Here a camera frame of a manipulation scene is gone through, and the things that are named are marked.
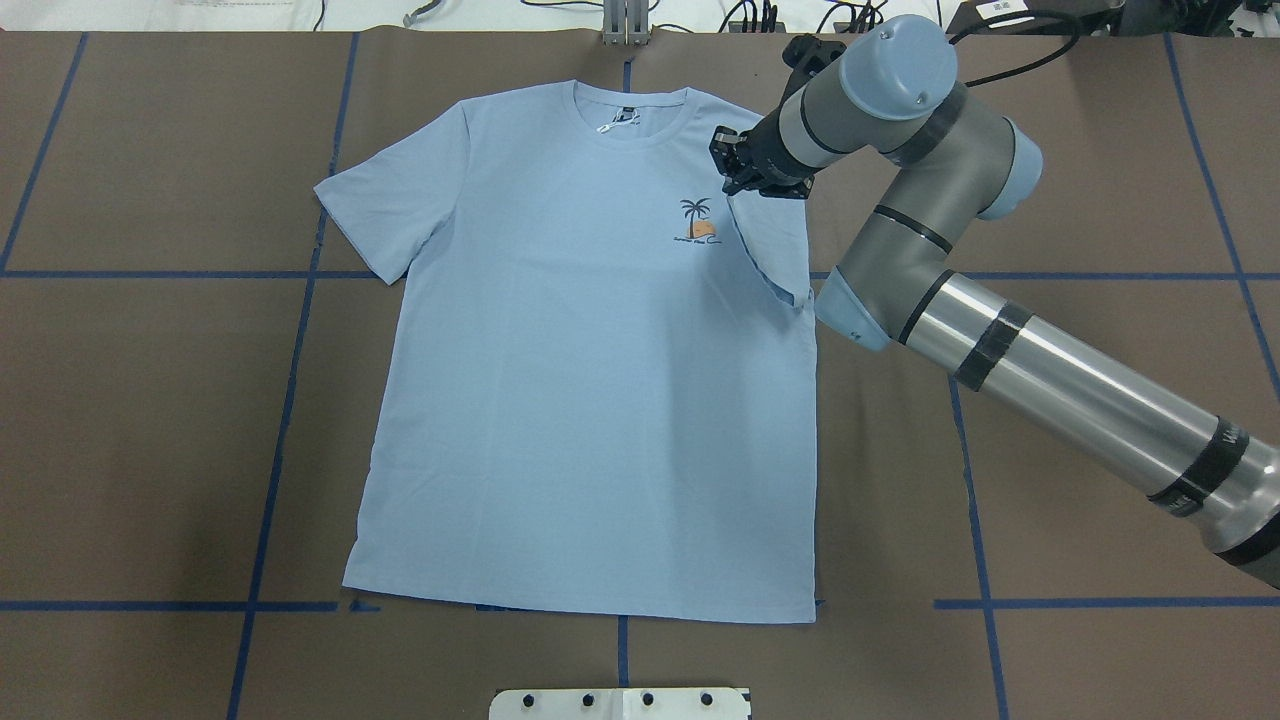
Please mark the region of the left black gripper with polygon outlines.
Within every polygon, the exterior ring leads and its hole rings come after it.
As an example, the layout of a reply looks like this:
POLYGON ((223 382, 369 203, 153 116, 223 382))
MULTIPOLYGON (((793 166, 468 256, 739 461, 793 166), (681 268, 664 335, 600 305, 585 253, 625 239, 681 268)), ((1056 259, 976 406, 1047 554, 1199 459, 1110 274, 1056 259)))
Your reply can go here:
POLYGON ((808 200, 810 196, 813 169, 787 150, 778 128, 737 132, 717 126, 709 151, 714 164, 722 167, 726 196, 742 191, 765 199, 808 200))

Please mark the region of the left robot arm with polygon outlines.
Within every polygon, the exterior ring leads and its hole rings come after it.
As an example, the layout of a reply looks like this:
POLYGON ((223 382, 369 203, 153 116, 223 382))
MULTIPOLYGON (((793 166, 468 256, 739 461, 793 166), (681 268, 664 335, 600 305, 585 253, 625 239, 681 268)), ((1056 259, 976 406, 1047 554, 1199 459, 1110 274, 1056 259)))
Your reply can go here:
POLYGON ((986 287, 1121 273, 948 266, 968 225, 1007 215, 1043 170, 1037 145, 957 79, 955 45, 916 15, 850 45, 795 37, 778 106, 750 129, 713 135, 724 192, 803 200, 818 172, 877 150, 899 172, 827 274, 819 318, 868 348, 910 348, 1005 402, 1190 521, 1220 560, 1276 585, 1277 448, 986 287))

